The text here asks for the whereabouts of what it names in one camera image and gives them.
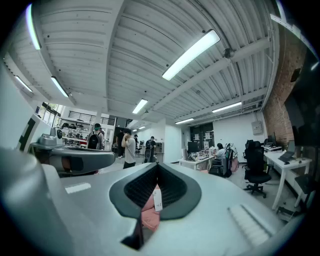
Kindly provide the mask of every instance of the white column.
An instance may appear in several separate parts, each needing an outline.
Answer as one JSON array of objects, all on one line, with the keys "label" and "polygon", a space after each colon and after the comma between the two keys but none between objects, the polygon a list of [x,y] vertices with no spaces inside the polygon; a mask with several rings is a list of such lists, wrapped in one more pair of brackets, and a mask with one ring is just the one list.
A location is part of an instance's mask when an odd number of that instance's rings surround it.
[{"label": "white column", "polygon": [[102,109],[98,109],[96,111],[96,116],[95,116],[95,124],[100,124],[100,118],[101,118],[101,113],[102,113]]}]

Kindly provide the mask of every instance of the chair base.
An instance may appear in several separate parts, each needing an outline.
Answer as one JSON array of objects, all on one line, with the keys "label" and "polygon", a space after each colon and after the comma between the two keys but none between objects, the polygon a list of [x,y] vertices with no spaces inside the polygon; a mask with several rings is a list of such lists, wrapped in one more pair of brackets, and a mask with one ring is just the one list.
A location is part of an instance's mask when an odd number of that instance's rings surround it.
[{"label": "chair base", "polygon": [[262,190],[264,189],[263,186],[259,186],[259,184],[254,184],[253,186],[252,185],[247,185],[246,188],[244,188],[243,190],[245,191],[251,191],[251,195],[257,191],[258,193],[262,194],[263,195],[263,198],[266,198],[267,197],[267,194],[265,192],[263,192]]}]

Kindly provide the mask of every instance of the laptop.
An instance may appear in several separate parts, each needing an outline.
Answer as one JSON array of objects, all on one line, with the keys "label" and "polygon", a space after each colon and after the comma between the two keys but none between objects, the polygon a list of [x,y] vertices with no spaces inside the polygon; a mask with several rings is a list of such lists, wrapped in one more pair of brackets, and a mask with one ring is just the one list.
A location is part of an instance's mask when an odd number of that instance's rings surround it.
[{"label": "laptop", "polygon": [[278,159],[282,162],[288,162],[289,159],[295,154],[296,151],[296,145],[294,140],[289,141],[288,150],[281,155]]}]

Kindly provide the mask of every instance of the seated person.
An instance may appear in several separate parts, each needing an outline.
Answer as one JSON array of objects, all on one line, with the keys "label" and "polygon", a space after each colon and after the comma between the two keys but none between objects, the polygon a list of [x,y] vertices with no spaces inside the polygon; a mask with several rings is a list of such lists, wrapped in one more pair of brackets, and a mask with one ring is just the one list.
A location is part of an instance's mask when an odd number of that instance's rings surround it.
[{"label": "seated person", "polygon": [[213,154],[213,156],[218,160],[222,160],[222,158],[225,156],[224,146],[222,146],[221,143],[218,143],[216,146],[218,147],[218,152]]}]

